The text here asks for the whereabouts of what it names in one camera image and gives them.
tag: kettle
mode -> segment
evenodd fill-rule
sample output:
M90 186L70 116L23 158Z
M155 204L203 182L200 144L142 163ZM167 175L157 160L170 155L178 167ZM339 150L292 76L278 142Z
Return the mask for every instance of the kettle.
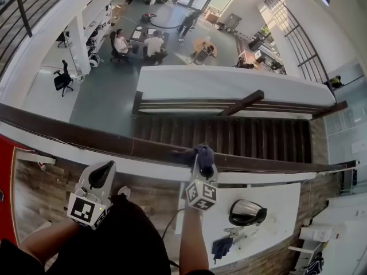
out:
M266 208L245 199L235 201L229 211L229 221L236 226L259 226L266 218Z

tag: wooden floor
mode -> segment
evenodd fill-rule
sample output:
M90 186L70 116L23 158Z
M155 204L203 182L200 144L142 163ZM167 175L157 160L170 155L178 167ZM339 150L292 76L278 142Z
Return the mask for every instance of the wooden floor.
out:
M327 147L323 120L313 121L314 162L327 163ZM64 219L70 192L84 165L66 160L58 160L55 166L48 166L42 172L38 165L17 162L15 176L15 223L19 240L35 231L47 220L58 222ZM142 206L152 223L162 234L172 215L177 210L179 183L117 174L112 186L116 193L122 186L132 189L131 200ZM297 245L302 221L325 207L328 197L336 196L339 189L338 178L319 175L301 186L298 218L293 237L246 260L214 270L216 274L288 274L296 253L289 251L289 245ZM174 234L174 223L167 232L165 244L169 257L178 261L180 235Z

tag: white shelf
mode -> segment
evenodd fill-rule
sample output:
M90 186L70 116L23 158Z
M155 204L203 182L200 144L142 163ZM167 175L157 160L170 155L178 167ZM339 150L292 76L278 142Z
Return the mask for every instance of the white shelf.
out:
M103 28L103 30L101 30L102 32L98 33L98 36L96 37L97 39L97 52L99 51L99 48L101 48L103 41L104 41L104 36L111 30L111 24L108 23L106 24L106 26Z
M84 30L84 36L86 37L86 39L89 39L89 37L91 36L91 34L94 32L94 30L97 28L97 26L99 26L100 24L102 24L104 21L108 21L111 19L110 16L107 16L108 11L102 11L100 14L98 14L98 16L93 20L94 24L93 26L89 26Z
M89 3L82 11L83 26L87 28L111 1L112 0L93 0Z

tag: wooden stair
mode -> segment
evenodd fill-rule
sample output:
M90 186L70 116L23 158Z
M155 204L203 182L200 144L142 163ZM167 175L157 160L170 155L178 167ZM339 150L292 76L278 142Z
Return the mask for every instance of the wooden stair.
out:
M136 115L134 137L250 158L312 163L308 120Z

